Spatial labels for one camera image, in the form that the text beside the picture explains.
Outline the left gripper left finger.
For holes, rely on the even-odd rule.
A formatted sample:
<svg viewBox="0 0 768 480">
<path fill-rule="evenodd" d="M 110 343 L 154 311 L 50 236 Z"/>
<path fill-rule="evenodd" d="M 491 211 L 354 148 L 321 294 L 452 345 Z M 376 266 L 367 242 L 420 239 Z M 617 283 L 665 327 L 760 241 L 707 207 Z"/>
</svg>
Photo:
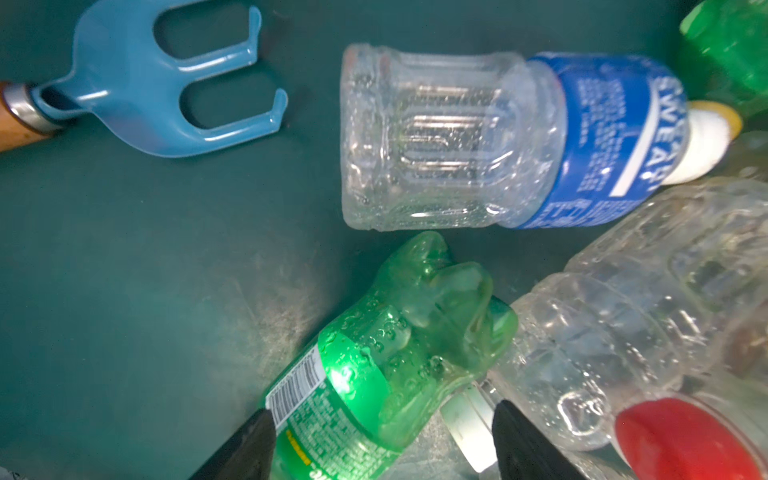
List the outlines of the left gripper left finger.
<svg viewBox="0 0 768 480">
<path fill-rule="evenodd" d="M 267 480 L 276 448 L 272 413 L 259 409 L 190 477 L 190 480 Z"/>
</svg>

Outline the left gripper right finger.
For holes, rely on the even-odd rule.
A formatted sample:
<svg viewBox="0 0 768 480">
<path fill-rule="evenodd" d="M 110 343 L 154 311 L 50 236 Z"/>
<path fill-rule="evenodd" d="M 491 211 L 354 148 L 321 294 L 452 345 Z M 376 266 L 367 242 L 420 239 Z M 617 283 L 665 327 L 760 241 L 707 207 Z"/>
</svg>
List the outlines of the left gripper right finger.
<svg viewBox="0 0 768 480">
<path fill-rule="evenodd" d="M 508 400 L 494 411 L 492 435 L 505 480 L 583 480 L 576 467 Z"/>
</svg>

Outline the green Sprite bottle yellow cap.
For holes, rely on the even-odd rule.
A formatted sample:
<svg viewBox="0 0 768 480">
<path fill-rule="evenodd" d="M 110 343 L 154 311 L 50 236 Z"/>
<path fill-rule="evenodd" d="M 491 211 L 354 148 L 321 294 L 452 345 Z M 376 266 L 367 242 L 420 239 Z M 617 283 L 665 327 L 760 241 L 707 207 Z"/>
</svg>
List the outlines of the green Sprite bottle yellow cap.
<svg viewBox="0 0 768 480">
<path fill-rule="evenodd" d="M 453 260 L 437 232 L 412 237 L 266 390 L 271 477 L 380 477 L 517 328 L 484 267 Z"/>
</svg>

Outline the Pocari Sweat bottle blue label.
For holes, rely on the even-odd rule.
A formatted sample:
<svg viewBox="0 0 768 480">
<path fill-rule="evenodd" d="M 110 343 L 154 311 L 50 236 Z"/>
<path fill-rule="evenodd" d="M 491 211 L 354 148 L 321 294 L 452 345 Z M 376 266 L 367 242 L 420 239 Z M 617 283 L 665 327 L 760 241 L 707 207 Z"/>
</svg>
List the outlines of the Pocari Sweat bottle blue label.
<svg viewBox="0 0 768 480">
<path fill-rule="evenodd" d="M 353 44 L 342 210 L 358 230 L 597 226 L 709 173 L 742 121 L 645 56 Z"/>
</svg>

